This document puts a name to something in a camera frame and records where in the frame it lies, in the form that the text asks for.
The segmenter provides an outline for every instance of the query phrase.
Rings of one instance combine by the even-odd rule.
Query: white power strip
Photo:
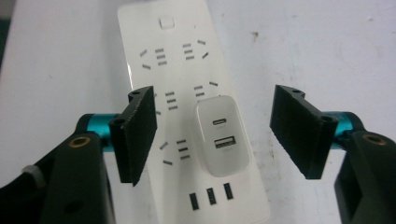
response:
[[[270,208],[248,140],[249,166],[224,177],[208,172],[198,142],[197,102],[234,98],[205,0],[128,5],[119,22],[133,89],[153,85],[156,93],[148,172],[160,222],[264,222]]]

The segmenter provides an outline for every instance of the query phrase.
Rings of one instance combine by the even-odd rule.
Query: charger usb-c port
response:
[[[214,125],[222,124],[222,123],[225,123],[225,122],[227,122],[227,119],[216,119],[216,120],[213,120],[213,124]]]
[[[216,148],[228,147],[228,146],[235,145],[235,144],[236,144],[236,142],[235,142],[235,138],[233,136],[215,140]]]

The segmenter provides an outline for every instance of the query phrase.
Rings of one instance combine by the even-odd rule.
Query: white usb charger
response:
[[[198,102],[194,113],[197,142],[208,172],[224,177],[246,170],[248,143],[235,100],[230,96],[209,98]]]

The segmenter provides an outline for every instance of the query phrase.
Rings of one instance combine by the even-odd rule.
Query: usb port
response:
[[[233,136],[215,140],[216,148],[227,147],[227,146],[231,146],[231,145],[235,145],[235,144],[236,144],[236,142],[235,142],[235,138]]]
[[[222,123],[225,123],[225,122],[227,122],[227,119],[216,119],[216,120],[213,120],[213,124],[214,125],[222,124]]]

